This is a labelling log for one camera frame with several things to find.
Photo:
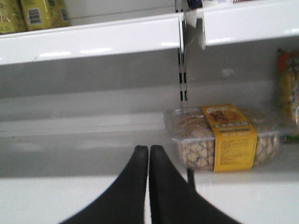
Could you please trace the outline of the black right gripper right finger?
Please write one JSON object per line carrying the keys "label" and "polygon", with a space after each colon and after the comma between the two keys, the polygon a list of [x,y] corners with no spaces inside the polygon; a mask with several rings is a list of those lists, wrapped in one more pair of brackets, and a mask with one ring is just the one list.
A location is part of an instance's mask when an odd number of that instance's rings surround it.
{"label": "black right gripper right finger", "polygon": [[153,224],[237,223],[189,185],[161,145],[150,148],[149,200]]}

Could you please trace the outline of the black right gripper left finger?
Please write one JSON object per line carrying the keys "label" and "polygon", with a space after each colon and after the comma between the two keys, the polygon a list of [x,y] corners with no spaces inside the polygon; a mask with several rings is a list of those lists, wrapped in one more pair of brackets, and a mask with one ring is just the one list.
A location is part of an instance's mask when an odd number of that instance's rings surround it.
{"label": "black right gripper left finger", "polygon": [[149,150],[136,146],[115,181],[63,224],[143,224]]}

